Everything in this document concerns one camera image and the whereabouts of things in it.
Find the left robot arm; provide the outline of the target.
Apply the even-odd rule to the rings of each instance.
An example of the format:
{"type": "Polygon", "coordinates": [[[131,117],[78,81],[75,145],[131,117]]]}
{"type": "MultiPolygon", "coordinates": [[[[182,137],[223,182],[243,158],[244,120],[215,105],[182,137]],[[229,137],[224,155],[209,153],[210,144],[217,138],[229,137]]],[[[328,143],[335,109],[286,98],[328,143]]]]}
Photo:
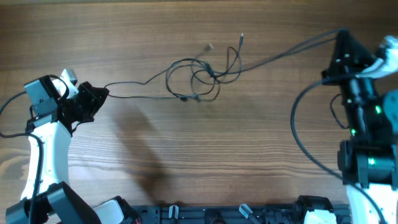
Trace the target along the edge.
{"type": "Polygon", "coordinates": [[[71,187],[68,149],[78,125],[90,123],[109,94],[107,88],[74,78],[46,75],[24,86],[32,104],[22,136],[30,142],[29,175],[21,200],[7,208],[6,223],[141,223],[120,196],[89,206],[71,187]]]}

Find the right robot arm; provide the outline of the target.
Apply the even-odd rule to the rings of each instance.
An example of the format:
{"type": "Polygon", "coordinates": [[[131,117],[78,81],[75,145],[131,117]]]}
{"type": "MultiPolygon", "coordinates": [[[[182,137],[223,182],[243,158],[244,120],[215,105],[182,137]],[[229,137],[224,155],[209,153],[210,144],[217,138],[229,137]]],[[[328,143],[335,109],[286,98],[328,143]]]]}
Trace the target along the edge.
{"type": "Polygon", "coordinates": [[[338,168],[344,178],[353,223],[397,221],[397,90],[380,94],[375,82],[397,72],[397,37],[387,35],[371,53],[340,30],[324,85],[340,89],[351,132],[340,142],[338,168]]]}

